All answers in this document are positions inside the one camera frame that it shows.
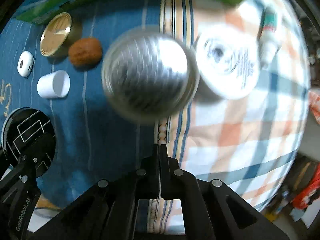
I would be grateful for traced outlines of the white earbuds case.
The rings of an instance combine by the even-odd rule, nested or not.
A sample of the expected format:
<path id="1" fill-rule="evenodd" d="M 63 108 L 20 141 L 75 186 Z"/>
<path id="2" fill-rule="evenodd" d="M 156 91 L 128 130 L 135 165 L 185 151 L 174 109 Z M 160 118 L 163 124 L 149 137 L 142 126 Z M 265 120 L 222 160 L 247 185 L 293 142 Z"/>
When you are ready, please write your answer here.
<path id="1" fill-rule="evenodd" d="M 33 67 L 34 57 L 29 51 L 23 51 L 20 55 L 17 71 L 21 77 L 28 77 Z"/>

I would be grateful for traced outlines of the white spray bottle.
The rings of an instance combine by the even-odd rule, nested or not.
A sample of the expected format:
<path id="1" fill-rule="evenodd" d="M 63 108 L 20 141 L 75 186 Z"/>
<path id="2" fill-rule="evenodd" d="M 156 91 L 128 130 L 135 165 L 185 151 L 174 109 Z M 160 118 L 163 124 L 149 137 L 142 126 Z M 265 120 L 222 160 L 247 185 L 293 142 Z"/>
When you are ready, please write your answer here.
<path id="1" fill-rule="evenodd" d="M 259 38 L 259 59 L 261 68 L 268 68 L 281 47 L 278 29 L 281 17 L 273 6 L 264 11 L 263 27 Z"/>

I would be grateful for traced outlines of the plaid checked cloth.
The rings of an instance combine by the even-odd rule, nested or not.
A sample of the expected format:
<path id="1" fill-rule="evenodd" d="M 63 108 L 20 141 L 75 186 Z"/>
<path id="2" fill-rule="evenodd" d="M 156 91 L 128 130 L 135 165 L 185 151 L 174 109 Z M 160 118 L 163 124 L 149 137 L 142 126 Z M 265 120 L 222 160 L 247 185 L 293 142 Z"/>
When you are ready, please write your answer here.
<path id="1" fill-rule="evenodd" d="M 212 0 L 161 0 L 160 10 L 160 29 L 191 45 L 202 24 L 231 24 L 257 36 L 267 5 L 285 17 L 282 44 L 253 91 L 239 100 L 194 100 L 162 120 L 158 136 L 181 168 L 202 180 L 222 180 L 258 211 L 288 174 L 309 112 L 308 50 L 293 6 L 288 0 L 245 0 L 226 9 Z"/>

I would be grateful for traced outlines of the silver metal filter basket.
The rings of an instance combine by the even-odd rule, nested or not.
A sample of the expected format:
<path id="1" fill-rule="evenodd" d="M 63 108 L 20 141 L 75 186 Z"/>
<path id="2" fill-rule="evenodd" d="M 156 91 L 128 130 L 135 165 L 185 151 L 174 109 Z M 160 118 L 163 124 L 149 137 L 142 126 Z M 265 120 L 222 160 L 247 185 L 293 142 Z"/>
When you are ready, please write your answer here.
<path id="1" fill-rule="evenodd" d="M 125 119 L 141 124 L 182 110 L 193 100 L 199 80 L 193 48 L 154 26 L 120 35 L 101 69 L 110 105 Z"/>

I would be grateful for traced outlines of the red plastic bag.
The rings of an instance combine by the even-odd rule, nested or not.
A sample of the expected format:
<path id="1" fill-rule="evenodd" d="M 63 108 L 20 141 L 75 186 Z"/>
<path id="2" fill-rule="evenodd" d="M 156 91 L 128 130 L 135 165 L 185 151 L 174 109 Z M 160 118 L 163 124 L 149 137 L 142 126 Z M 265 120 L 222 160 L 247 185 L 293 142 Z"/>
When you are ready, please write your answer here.
<path id="1" fill-rule="evenodd" d="M 292 201 L 294 208 L 303 210 L 319 198 L 319 164 L 308 185 Z"/>

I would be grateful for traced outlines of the brown walnut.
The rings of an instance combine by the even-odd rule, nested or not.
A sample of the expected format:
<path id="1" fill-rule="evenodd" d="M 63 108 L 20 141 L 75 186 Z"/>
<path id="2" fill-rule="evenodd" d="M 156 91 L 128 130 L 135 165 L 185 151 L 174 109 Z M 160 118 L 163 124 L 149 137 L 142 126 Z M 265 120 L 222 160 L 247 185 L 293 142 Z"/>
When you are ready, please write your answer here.
<path id="1" fill-rule="evenodd" d="M 69 60 L 76 67 L 94 65 L 101 60 L 102 55 L 101 43 L 93 37 L 76 41 L 68 50 Z"/>

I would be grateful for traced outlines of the orange patterned cloth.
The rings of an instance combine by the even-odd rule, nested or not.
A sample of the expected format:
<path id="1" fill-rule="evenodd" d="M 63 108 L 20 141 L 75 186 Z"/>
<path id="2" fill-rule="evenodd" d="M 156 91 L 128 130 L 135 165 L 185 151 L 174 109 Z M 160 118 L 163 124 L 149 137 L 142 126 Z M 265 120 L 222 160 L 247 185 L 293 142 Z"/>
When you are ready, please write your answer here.
<path id="1" fill-rule="evenodd" d="M 320 95 L 315 89 L 309 91 L 309 109 L 317 124 L 320 125 Z"/>

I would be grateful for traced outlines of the small white cylinder cap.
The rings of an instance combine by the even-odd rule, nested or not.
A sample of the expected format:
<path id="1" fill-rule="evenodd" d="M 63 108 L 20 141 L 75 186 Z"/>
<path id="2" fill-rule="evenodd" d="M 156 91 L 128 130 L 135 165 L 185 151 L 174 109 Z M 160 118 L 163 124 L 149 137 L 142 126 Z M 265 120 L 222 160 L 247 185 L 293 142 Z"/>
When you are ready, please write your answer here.
<path id="1" fill-rule="evenodd" d="M 37 92 L 41 98 L 64 98 L 68 95 L 71 81 L 64 70 L 42 76 L 37 82 Z"/>

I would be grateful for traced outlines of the gold round tin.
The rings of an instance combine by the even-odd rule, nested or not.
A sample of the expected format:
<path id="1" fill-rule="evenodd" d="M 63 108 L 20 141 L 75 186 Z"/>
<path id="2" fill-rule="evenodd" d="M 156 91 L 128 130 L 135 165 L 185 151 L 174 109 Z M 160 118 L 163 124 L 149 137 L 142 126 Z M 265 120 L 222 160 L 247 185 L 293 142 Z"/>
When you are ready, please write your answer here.
<path id="1" fill-rule="evenodd" d="M 46 26 L 40 39 L 40 52 L 44 57 L 61 58 L 82 36 L 82 23 L 67 12 L 56 15 Z"/>

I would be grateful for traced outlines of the blue striped cloth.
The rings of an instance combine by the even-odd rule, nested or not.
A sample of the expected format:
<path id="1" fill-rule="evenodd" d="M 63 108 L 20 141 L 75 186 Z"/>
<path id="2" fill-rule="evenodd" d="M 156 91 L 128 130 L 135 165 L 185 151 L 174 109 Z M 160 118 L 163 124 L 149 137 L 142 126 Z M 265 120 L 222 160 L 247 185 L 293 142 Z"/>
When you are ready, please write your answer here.
<path id="1" fill-rule="evenodd" d="M 161 0 L 99 0 L 71 11 L 82 23 L 82 36 L 97 38 L 103 51 L 124 32 L 150 26 L 160 29 Z M 56 154 L 37 183 L 53 205 L 64 208 L 99 179 L 116 180 L 138 167 L 153 145 L 153 127 L 121 118 L 108 103 L 101 83 L 101 65 L 77 70 L 68 59 L 40 53 L 44 26 L 14 18 L 1 32 L 1 119 L 13 109 L 33 107 L 50 117 L 56 133 Z M 17 64 L 23 51 L 33 57 L 28 77 Z M 45 99 L 37 82 L 64 70 L 71 81 L 64 98 Z"/>

